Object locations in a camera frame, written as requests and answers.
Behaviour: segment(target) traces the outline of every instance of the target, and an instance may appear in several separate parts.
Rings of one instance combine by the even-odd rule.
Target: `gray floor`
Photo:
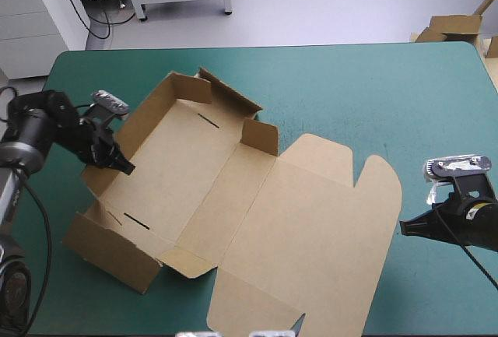
[[[253,47],[308,44],[406,42],[434,14],[472,13],[482,0],[233,0],[231,16],[222,0],[150,5],[149,20],[115,26],[105,41],[89,36],[88,49]],[[133,13],[107,1],[113,21]],[[89,12],[101,17],[89,4]],[[105,28],[93,25],[96,33]],[[498,1],[486,12],[482,32],[498,33]],[[0,84],[6,77],[0,73]],[[39,90],[41,79],[10,82],[22,93]],[[0,103],[0,115],[4,114]]]

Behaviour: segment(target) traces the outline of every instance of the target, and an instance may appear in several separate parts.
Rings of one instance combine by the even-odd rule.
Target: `white drawer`
[[[0,16],[46,11],[42,0],[0,0]]]
[[[57,34],[58,29],[48,12],[0,16],[0,40]]]
[[[67,50],[60,35],[0,40],[0,69],[9,79],[48,75],[57,56]]]

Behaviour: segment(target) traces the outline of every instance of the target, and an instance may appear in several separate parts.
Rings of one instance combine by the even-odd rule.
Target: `silver metal part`
[[[24,142],[3,142],[0,144],[0,164],[15,163],[30,174],[41,170],[45,158],[38,149]]]
[[[14,171],[0,168],[0,235],[8,235],[12,230],[21,182]]]
[[[249,337],[296,337],[294,331],[259,331],[252,332]]]
[[[120,117],[125,116],[130,111],[129,106],[123,100],[120,100],[105,90],[97,90],[92,93],[92,99],[95,104],[102,106]]]
[[[176,337],[222,337],[218,332],[180,332]]]
[[[439,181],[448,177],[481,174],[490,169],[491,162],[487,156],[465,154],[427,160],[423,165],[423,174],[426,181]]]

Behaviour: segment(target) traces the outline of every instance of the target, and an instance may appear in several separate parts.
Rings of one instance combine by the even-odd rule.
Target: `unfolded cardboard box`
[[[88,167],[96,201],[64,242],[142,293],[162,265],[218,267],[208,323],[227,337],[302,314],[302,335],[360,336],[401,208],[396,173],[371,156],[354,185],[351,149],[309,134],[278,156],[260,109],[204,69],[170,73],[117,134],[135,171]]]
[[[479,49],[481,22],[480,15],[433,16],[429,27],[416,38],[416,43],[466,41]]]

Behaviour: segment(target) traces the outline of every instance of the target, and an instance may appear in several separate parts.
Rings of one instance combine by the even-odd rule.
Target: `wire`
[[[114,23],[109,23],[111,26],[119,26],[120,24],[125,24],[125,23],[128,23],[130,20],[133,19],[133,17],[135,16],[135,13],[131,14],[129,18],[123,20],[123,21],[120,21],[120,22],[114,22]],[[97,22],[97,23],[101,23],[101,24],[107,24],[106,22],[102,22],[101,20],[98,20],[96,18],[93,18],[92,16],[88,16],[91,20]]]
[[[454,234],[454,232],[451,230],[451,228],[446,224],[446,222],[443,220],[443,217],[439,214],[439,211],[437,208],[434,209],[437,218],[439,221],[441,221],[441,224],[443,224],[444,228],[448,231],[450,236],[453,238],[453,240],[458,244],[458,246],[461,247],[461,249],[466,253],[466,255],[474,262],[474,264],[477,266],[478,269],[481,270],[481,272],[484,274],[485,277],[488,278],[488,280],[493,284],[493,286],[498,290],[498,283],[496,280],[489,274],[489,272],[486,271],[486,269],[479,263],[479,261],[475,258],[474,255],[463,245],[462,242],[458,239],[457,235]]]
[[[44,218],[44,225],[45,225],[45,234],[47,235],[47,264],[45,265],[45,274],[44,274],[44,281],[41,284],[41,289],[40,289],[40,294],[38,295],[38,300],[34,305],[33,308],[33,313],[31,314],[31,318],[24,328],[24,330],[21,332],[19,337],[25,337],[30,330],[30,328],[33,326],[34,319],[36,318],[38,314],[38,310],[40,310],[41,302],[44,300],[45,296],[45,291],[47,290],[47,285],[48,285],[48,277],[50,275],[50,267],[52,263],[52,235],[51,235],[51,229],[50,229],[50,222],[48,219],[48,213],[47,210],[45,209],[44,204],[38,198],[37,193],[31,188],[31,186],[28,184],[28,182],[25,180],[24,175],[22,175],[16,168],[12,168],[12,172],[17,175],[19,178],[19,181],[23,185],[23,187],[30,193],[31,198],[35,201],[35,203],[38,206],[38,209],[41,212],[41,215]]]
[[[0,88],[0,96],[6,91],[6,90],[11,90],[13,91],[14,93],[14,97],[17,97],[19,95],[19,91],[14,88],[13,86],[3,86],[2,88]],[[9,119],[4,119],[4,118],[0,118],[0,121],[4,122],[4,123],[9,123]]]
[[[88,30],[88,32],[93,35],[94,37],[96,37],[97,39],[100,39],[100,40],[106,40],[109,36],[110,36],[110,24],[107,24],[107,35],[106,36],[99,36],[97,35],[96,33],[94,33],[86,24],[85,22],[83,21],[83,18],[80,16],[79,12],[78,12],[78,9],[76,8],[76,5],[75,3],[72,1],[72,0],[69,0],[71,2],[71,5],[72,5],[72,8],[75,10],[76,12],[76,15],[78,16],[79,18],[79,21],[82,23],[82,25]]]

